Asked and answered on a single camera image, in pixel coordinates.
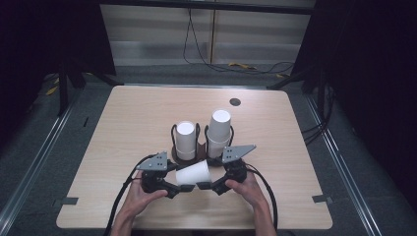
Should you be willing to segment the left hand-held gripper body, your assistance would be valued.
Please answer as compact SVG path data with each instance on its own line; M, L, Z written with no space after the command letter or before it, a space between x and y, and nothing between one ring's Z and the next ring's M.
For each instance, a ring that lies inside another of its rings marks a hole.
M153 193L158 190L169 192L169 185L164 180L169 172L169 163L165 151L143 158L135 169L142 172L142 189L146 193Z

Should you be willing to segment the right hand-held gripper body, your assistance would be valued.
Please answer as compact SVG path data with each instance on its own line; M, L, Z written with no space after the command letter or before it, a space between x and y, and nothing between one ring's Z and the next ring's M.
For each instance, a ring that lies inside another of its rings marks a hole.
M227 179L243 183L247 178L247 168L243 157L253 151L256 145L226 147L223 150L221 162L226 171Z

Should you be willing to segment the dark brown double cup holder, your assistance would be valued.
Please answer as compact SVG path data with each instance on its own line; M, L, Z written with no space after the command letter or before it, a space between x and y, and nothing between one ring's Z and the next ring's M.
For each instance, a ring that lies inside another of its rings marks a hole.
M196 145L197 145L197 147L195 149L196 156L195 156L194 159L189 160L189 161L181 160L177 157L176 136L174 135L174 131L176 130L176 127L177 127L177 125L173 125L172 128L171 128L171 140L172 140L172 144L173 144L171 155L172 155L172 158L174 159L174 161L177 162L180 165L192 165L192 164L198 163L200 161L207 160L209 158L208 154L207 154L208 147L209 147L209 145L208 145L209 125L205 126L206 142L204 144L200 144L199 142L196 142ZM229 143L228 147L232 144L233 138L234 138L234 129L233 129L233 127L230 127L230 143Z

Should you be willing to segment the white paper cup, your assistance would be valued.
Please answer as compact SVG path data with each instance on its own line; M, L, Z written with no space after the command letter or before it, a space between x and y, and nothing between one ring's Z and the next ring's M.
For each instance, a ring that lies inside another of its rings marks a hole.
M177 157L179 159L186 160L186 161L192 160L196 156L196 151L194 149L190 150L190 151L181 151L181 150L177 149L176 153L177 153Z
M196 148L196 128L190 121L182 121L176 127L176 146L182 152L191 152Z
M208 136L215 142L222 143L230 137L230 126L230 113L223 109L214 110L208 125Z
M196 185L210 181L209 165L205 160L176 171L178 185Z
M225 147L230 143L230 136L212 137L208 136L208 157L216 158L222 155Z

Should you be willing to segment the person's left hand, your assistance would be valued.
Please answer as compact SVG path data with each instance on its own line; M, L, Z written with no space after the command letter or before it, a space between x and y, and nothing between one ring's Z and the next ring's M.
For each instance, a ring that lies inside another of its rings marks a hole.
M166 190L157 190L152 193L146 193L142 188L142 173L140 170L133 178L130 188L122 206L130 217L135 217L146 209L153 201L167 196Z

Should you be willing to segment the person's right hand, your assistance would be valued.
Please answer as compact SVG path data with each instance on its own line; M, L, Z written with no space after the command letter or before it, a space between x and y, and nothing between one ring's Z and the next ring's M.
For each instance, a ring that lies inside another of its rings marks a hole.
M252 207L259 207L267 201L255 175L251 172L247 173L247 178L242 183L228 179L225 185L241 195Z

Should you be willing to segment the black metal stand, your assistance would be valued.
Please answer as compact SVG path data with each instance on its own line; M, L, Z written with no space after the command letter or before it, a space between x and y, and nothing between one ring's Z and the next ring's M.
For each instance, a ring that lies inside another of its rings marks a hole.
M66 73L66 62L63 61L60 64L59 69L59 98L60 98L60 107L59 107L59 116L62 116L65 110L68 107L68 86L67 86L67 73Z

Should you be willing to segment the black overhead beam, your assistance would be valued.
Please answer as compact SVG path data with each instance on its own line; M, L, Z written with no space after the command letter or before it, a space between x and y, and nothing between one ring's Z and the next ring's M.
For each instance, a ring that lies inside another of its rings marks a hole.
M313 15L314 8L192 0L97 0L99 4L159 8L183 8L234 12Z

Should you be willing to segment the dark curtain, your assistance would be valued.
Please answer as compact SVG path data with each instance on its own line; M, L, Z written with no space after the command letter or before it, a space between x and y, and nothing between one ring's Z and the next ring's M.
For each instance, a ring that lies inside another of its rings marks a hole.
M417 212L417 0L316 0L294 70L313 67Z
M0 0L0 146L37 98L43 78L69 59L115 73L98 3Z

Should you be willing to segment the metal floor rail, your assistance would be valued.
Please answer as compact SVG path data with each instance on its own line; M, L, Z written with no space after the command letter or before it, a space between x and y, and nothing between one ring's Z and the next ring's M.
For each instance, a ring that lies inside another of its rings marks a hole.
M349 198L354 205L368 236L383 236L383 233L374 218L369 205L365 201L365 198L363 197L355 179L353 178L331 131L324 126L324 121L320 118L316 101L310 95L306 95L305 98L308 102L309 109L315 119L315 122L322 129L322 137L328 148L328 152L331 155L343 185L346 188Z
M25 176L19 183L11 198L0 211L0 236L5 236L12 227L19 211L21 210L29 192L51 153L56 141L64 129L72 111L82 93L81 89L76 89L69 104L63 109L56 118L51 130L45 138L39 151L36 153Z

